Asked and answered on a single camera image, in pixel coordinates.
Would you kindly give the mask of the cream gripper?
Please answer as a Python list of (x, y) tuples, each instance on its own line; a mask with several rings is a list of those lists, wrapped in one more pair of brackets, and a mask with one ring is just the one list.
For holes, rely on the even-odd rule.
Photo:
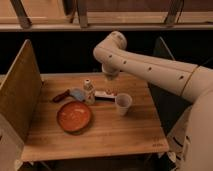
[(108, 80), (113, 80), (119, 75), (119, 70), (107, 65), (102, 65), (102, 72)]

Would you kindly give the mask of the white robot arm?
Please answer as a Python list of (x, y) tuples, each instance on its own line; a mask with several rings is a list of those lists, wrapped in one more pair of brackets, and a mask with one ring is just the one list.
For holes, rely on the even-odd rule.
[(109, 77), (127, 72), (192, 103), (180, 171), (213, 171), (213, 69), (128, 52), (127, 40), (111, 32), (93, 50)]

